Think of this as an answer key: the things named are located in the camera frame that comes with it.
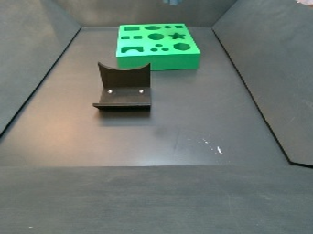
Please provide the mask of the blue gripper finger tip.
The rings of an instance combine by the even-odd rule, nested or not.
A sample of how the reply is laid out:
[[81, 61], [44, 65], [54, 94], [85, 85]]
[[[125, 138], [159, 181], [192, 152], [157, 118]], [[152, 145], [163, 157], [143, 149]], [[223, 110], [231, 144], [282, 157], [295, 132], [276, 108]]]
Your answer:
[[176, 5], [179, 3], [179, 0], [163, 0], [163, 2], [169, 5]]

